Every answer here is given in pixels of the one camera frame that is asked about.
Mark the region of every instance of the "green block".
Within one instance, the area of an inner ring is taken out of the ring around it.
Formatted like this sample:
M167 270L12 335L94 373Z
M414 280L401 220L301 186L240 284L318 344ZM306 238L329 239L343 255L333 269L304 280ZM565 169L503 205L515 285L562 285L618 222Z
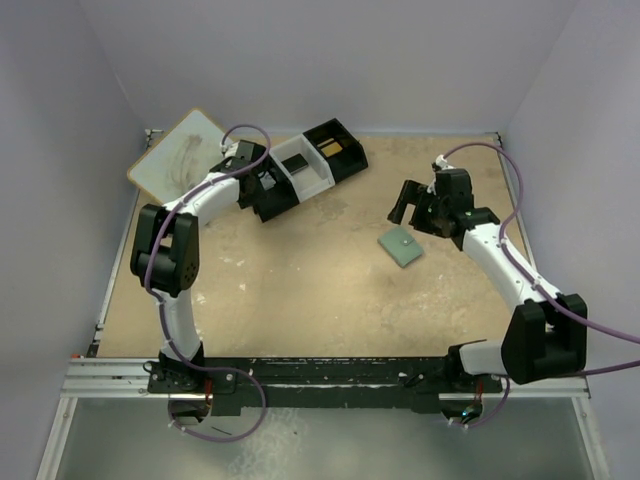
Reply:
M424 253L424 249L416 242L416 239L402 227L389 230L378 238L378 243L402 268Z

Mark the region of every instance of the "whiteboard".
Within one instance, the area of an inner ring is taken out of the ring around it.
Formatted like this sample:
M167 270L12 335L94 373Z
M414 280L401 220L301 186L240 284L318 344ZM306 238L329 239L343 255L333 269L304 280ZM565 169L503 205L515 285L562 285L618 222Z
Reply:
M175 200L222 161L223 135L206 113L194 108L147 150L127 177L159 204Z

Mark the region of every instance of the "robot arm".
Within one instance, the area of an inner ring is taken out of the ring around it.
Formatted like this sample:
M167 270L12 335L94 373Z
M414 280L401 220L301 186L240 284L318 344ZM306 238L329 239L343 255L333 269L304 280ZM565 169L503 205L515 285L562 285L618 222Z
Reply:
M241 150L243 155L246 154L249 160L244 156L242 160L238 158L238 150ZM253 172L240 179L229 178L216 183L213 183L213 180L226 172L241 168L259 157L262 152L264 147L252 142L240 141L231 145L225 152L223 162L214 167L199 184L212 185L191 198L180 209L167 230L171 245L161 246L156 256L151 287L165 302L170 337L178 350L189 360L202 350L202 341L196 330L191 308L191 286L200 267L198 230L229 206L239 202L241 197L250 197L257 184ZM141 284L144 283L150 252L160 226L169 211L182 202L183 198L184 195L162 207L146 205L140 211L131 256L131 270L140 278ZM166 342L161 348L161 353L168 358L179 360Z
M442 157L433 169L435 179L429 185L405 181L388 219L400 224L407 205L415 205L409 225L453 240L482 268L513 312L502 341L481 341L449 349L449 359L457 370L452 374L509 375L522 384L582 369L586 362L586 327L556 312L507 260L499 239L500 221L490 209L475 208L468 172L452 167ZM562 295L506 236L502 243L559 303L586 315L586 305L578 295Z

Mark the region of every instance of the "white wall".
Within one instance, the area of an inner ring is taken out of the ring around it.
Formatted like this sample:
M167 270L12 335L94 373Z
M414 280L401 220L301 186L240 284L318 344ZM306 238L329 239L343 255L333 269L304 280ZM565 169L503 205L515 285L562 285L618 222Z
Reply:
M640 3L581 0L511 120L524 219L540 269L590 317L640 335ZM598 333L588 366L640 357ZM593 377L615 478L638 478L640 371Z
M92 336L144 133L74 0L0 5L0 465L34 478Z
M81 0L146 126L504 128L576 0Z

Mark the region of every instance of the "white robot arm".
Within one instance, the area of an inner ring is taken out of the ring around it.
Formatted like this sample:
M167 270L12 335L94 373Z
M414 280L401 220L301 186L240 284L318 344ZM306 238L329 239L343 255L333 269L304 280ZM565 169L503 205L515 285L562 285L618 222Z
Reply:
M211 184L216 177L224 174L220 172L209 173L200 184ZM198 219L198 225L203 227L231 205L237 203L240 195L240 182L236 178L229 178L214 183L199 195L192 198L180 209L181 215L190 215ZM173 202L164 205L166 210L172 210L182 201L184 195ZM156 290L165 301L165 315L167 328L176 347L185 357L191 360L201 347L202 341L196 330L191 309L191 288L182 290L177 297L170 293ZM165 344L161 350L163 354L174 360L178 360L173 349Z
M433 163L429 185L407 180L388 219L400 224L407 204L415 205L409 224L431 235L450 238L484 271L513 312L501 341L480 341L451 347L449 358L459 372L509 375L517 383L573 373L586 362L586 327L555 311L526 276L504 255L506 245L515 260L546 292L574 313L586 317L578 295L562 295L518 252L493 212L475 208L469 174L442 158Z

